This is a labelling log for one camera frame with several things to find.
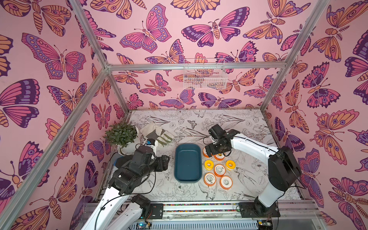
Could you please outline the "teal plastic storage tray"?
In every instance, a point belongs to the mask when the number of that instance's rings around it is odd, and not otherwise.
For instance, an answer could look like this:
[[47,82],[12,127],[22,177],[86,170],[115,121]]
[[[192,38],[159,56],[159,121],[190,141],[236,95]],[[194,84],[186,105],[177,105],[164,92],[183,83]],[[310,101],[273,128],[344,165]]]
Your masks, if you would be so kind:
[[192,143],[177,146],[174,157],[174,177],[178,182],[192,184],[202,178],[201,148]]

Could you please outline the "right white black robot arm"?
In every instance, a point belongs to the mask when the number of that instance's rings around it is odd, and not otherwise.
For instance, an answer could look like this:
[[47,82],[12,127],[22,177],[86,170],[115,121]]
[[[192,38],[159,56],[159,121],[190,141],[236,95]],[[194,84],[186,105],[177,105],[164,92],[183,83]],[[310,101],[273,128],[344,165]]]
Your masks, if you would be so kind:
[[301,168],[290,147],[281,148],[252,140],[241,132],[224,130],[220,125],[209,129],[213,143],[205,146],[208,157],[239,150],[263,162],[268,169],[268,183],[255,199],[257,208],[269,209],[302,175]]

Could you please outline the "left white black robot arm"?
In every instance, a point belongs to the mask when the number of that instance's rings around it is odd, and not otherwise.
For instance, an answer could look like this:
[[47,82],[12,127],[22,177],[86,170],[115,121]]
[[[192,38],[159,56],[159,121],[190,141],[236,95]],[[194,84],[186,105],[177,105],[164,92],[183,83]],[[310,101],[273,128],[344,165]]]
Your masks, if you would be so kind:
[[139,146],[134,153],[114,157],[111,179],[102,200],[88,218],[83,230],[130,230],[134,222],[152,214],[150,200],[134,190],[142,185],[151,173],[168,169],[170,157],[157,156],[154,145]]

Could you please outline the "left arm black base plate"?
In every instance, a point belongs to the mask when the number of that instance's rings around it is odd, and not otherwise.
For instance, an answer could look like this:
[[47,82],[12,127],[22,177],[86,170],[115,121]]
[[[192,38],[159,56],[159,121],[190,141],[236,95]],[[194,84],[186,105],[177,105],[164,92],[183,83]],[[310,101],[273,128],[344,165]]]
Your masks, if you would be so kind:
[[163,203],[154,203],[143,207],[139,220],[162,219],[163,207]]

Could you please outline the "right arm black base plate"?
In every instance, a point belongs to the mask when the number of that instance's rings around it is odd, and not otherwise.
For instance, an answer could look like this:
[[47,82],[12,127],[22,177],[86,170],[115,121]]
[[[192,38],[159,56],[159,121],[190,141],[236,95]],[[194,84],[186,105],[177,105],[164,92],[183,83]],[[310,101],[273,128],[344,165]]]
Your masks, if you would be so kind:
[[254,202],[241,202],[239,208],[242,218],[278,218],[281,216],[276,203],[266,208],[262,204]]

